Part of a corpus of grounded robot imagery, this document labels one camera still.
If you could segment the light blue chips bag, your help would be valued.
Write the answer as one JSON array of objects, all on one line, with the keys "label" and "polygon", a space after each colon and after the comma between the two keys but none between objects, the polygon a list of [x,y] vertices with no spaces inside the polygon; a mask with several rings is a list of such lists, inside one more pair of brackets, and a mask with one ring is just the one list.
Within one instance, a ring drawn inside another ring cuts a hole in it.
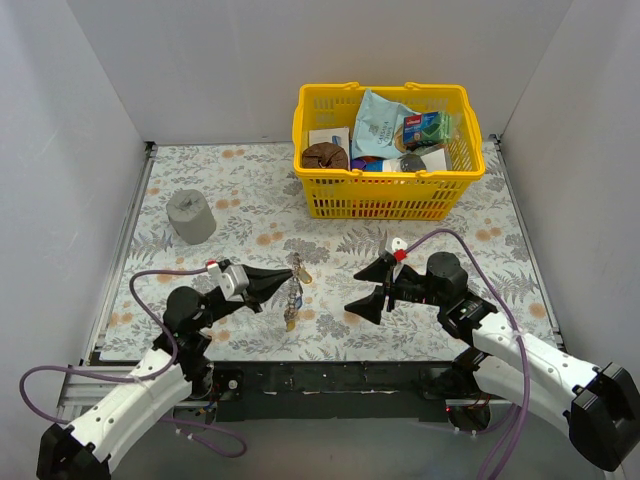
[{"label": "light blue chips bag", "polygon": [[402,142],[404,118],[416,114],[405,105],[367,89],[355,118],[352,157],[391,159],[401,156],[406,151]]}]

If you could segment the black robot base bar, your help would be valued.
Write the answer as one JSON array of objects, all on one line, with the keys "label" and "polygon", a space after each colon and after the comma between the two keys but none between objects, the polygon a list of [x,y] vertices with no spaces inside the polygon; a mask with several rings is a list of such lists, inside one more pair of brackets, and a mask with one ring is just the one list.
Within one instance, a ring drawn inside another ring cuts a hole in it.
[{"label": "black robot base bar", "polygon": [[451,362],[220,362],[205,391],[177,404],[211,423],[414,419],[484,430],[508,409]]}]

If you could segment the yellow plastic shopping basket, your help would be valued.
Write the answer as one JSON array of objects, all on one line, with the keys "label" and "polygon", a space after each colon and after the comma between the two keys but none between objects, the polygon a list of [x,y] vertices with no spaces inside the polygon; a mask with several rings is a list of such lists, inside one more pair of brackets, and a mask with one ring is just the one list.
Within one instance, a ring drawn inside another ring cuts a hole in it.
[{"label": "yellow plastic shopping basket", "polygon": [[486,171],[475,112],[455,84],[306,84],[292,140],[318,219],[441,220]]}]

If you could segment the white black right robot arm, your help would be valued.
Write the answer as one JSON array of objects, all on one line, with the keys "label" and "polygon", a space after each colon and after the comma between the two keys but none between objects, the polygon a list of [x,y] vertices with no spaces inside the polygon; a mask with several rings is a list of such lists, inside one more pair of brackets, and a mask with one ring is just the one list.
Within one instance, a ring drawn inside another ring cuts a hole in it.
[{"label": "white black right robot arm", "polygon": [[423,274],[383,253],[355,274],[372,282],[346,311],[379,324],[396,302],[434,306],[437,320],[468,348],[452,373],[464,397],[482,392],[519,405],[565,434],[592,465],[614,472],[639,443],[639,390],[623,367],[598,367],[520,334],[496,306],[469,289],[468,274],[447,252],[431,255]]}]

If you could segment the floral patterned table mat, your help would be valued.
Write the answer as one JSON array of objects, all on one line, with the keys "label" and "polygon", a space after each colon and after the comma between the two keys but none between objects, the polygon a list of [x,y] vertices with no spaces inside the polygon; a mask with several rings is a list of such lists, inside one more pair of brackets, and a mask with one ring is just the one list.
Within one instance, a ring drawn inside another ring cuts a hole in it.
[{"label": "floral patterned table mat", "polygon": [[[200,273],[207,260],[282,268],[298,252],[313,281],[303,288],[294,330],[286,331],[289,287],[284,287],[261,314],[240,310],[209,328],[212,359],[450,360],[464,344],[441,328],[434,308],[400,303],[377,326],[344,310],[370,293],[371,286],[353,275],[377,257],[382,240],[393,237],[415,245],[409,261],[416,270],[423,270],[434,252],[456,254],[476,293],[503,298],[521,329],[553,343],[557,325],[549,315],[496,144],[485,143],[482,153],[484,177],[444,220],[434,223],[312,218],[288,144],[158,148],[134,207],[135,230],[121,282],[111,292],[103,319],[99,358],[140,358],[158,335],[154,317],[163,313],[173,289],[212,288],[211,279]],[[205,196],[217,224],[213,235],[198,245],[178,236],[166,212],[173,194],[187,189]]]}]

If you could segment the white box in basket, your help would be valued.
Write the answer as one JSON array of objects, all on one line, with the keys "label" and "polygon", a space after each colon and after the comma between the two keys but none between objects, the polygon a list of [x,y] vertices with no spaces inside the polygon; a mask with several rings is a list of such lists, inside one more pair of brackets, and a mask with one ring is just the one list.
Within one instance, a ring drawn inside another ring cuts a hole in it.
[{"label": "white box in basket", "polygon": [[348,127],[313,129],[308,132],[309,145],[329,143],[349,150],[350,130]]}]

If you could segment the green sponge pack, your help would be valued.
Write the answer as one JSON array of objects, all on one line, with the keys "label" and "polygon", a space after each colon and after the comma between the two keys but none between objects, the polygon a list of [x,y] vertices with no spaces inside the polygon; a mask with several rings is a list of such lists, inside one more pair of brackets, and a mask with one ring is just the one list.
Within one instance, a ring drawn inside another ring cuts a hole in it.
[{"label": "green sponge pack", "polygon": [[403,121],[402,142],[407,148],[448,143],[453,134],[453,119],[445,111],[411,115]]}]

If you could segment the brown round pouch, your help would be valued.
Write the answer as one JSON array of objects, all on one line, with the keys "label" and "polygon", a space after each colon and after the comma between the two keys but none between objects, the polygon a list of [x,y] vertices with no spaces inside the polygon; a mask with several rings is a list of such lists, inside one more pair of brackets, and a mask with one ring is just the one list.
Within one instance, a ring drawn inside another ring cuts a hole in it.
[{"label": "brown round pouch", "polygon": [[349,157],[345,149],[329,142],[309,146],[302,152],[301,166],[307,169],[349,168]]}]

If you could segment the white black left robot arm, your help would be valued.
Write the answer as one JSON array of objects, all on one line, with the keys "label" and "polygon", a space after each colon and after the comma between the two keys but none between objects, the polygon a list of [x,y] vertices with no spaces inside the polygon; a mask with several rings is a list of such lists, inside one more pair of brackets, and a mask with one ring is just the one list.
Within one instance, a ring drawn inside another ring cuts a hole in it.
[{"label": "white black left robot arm", "polygon": [[129,449],[169,410],[186,399],[207,398],[214,389],[214,366],[205,352],[204,329],[246,307],[262,310],[293,278],[290,269],[259,269],[228,260],[210,261],[200,270],[216,286],[207,293],[181,286],[166,300],[161,328],[152,347],[131,372],[111,378],[111,389],[97,404],[71,421],[54,420],[42,435],[39,479],[108,479]]}]

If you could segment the grey cylinder block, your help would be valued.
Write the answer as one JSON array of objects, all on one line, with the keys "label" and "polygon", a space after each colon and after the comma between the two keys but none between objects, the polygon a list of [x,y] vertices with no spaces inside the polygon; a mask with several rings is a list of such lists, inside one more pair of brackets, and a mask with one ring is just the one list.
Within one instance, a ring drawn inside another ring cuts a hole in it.
[{"label": "grey cylinder block", "polygon": [[216,220],[205,196],[198,190],[179,190],[166,205],[171,226],[190,245],[207,241],[216,230]]}]

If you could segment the white paper item in basket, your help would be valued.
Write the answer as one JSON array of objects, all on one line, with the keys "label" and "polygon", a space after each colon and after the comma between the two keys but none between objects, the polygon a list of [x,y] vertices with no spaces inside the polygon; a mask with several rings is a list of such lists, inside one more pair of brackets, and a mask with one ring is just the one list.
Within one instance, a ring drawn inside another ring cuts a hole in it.
[{"label": "white paper item in basket", "polygon": [[436,171],[447,171],[449,161],[443,148],[436,148],[424,153],[407,153],[399,160],[400,170],[405,173],[417,173],[426,171],[432,173]]}]

